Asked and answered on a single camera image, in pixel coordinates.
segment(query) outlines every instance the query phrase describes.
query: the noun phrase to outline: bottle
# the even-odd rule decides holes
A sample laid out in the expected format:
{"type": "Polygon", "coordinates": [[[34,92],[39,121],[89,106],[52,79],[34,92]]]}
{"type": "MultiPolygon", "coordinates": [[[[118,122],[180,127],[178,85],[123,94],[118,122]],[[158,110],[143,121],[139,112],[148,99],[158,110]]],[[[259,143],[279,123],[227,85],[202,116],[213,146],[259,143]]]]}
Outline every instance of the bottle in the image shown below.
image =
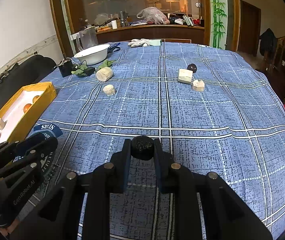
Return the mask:
{"type": "Polygon", "coordinates": [[[205,20],[202,18],[200,18],[200,24],[201,24],[201,27],[205,27],[205,20]]]}
{"type": "Polygon", "coordinates": [[[89,24],[89,22],[88,22],[87,19],[84,20],[84,28],[87,29],[87,28],[89,28],[89,27],[91,27],[91,24],[89,24]]]}

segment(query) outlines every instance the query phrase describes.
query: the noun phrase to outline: black couch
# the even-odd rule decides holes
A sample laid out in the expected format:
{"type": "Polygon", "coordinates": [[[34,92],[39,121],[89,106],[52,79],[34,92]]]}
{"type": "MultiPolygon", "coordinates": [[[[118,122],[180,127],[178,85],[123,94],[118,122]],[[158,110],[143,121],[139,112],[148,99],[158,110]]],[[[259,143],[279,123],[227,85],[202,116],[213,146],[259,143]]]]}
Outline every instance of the black couch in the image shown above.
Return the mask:
{"type": "Polygon", "coordinates": [[[34,55],[18,65],[0,84],[0,109],[21,87],[38,83],[55,66],[54,60],[41,55],[34,55]]]}

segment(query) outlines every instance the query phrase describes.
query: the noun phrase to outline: wooden cabinet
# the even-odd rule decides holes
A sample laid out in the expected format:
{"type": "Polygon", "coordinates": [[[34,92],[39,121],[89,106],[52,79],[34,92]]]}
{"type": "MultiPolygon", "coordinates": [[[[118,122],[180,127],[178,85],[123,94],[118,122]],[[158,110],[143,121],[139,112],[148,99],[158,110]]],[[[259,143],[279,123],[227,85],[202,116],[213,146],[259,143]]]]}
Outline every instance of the wooden cabinet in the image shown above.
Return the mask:
{"type": "Polygon", "coordinates": [[[204,28],[185,25],[140,25],[97,33],[99,44],[132,39],[162,39],[167,42],[204,44],[204,28]]]}

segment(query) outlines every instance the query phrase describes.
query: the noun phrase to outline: glass pitcher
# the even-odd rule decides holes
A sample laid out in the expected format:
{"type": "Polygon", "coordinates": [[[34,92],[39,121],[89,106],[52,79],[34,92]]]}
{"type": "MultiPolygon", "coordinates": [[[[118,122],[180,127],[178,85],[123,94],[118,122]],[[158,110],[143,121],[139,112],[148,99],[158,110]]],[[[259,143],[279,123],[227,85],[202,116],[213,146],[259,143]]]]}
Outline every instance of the glass pitcher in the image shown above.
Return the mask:
{"type": "Polygon", "coordinates": [[[92,26],[83,31],[80,31],[76,36],[76,44],[79,51],[98,45],[95,27],[92,26]]]}

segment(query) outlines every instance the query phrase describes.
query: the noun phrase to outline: black ball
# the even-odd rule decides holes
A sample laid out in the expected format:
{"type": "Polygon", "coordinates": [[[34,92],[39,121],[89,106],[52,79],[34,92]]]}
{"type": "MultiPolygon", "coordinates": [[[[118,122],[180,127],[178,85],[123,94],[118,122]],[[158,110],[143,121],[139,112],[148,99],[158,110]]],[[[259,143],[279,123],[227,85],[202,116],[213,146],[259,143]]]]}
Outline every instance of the black ball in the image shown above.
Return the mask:
{"type": "Polygon", "coordinates": [[[131,156],[148,161],[154,156],[154,141],[148,136],[137,136],[131,140],[131,156]]]}
{"type": "Polygon", "coordinates": [[[187,69],[195,73],[197,71],[197,66],[194,63],[191,63],[188,65],[187,69]]]}

